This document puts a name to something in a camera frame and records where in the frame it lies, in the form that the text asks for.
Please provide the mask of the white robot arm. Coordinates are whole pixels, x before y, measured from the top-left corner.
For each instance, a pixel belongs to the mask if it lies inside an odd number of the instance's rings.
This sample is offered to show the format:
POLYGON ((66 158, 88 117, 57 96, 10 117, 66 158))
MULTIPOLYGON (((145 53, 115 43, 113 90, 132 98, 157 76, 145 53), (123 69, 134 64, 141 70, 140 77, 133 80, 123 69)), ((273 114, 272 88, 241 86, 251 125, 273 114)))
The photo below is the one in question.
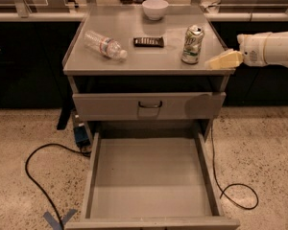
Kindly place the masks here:
POLYGON ((288 32, 239 34, 239 50, 228 49, 212 57, 205 66, 214 69, 236 68, 244 63, 250 67, 281 65, 288 68, 288 32))

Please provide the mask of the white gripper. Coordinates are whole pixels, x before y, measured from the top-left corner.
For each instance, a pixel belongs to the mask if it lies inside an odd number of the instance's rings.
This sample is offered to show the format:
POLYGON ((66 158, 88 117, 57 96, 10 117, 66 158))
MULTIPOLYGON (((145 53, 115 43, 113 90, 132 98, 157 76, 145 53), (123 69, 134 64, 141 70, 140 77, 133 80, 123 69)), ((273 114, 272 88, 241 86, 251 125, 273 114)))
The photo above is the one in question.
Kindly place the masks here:
POLYGON ((264 49, 267 37, 267 33, 239 34, 237 41, 242 54, 239 51, 228 49, 207 60, 205 66, 213 70, 236 68, 242 62, 248 66, 266 66, 264 49))

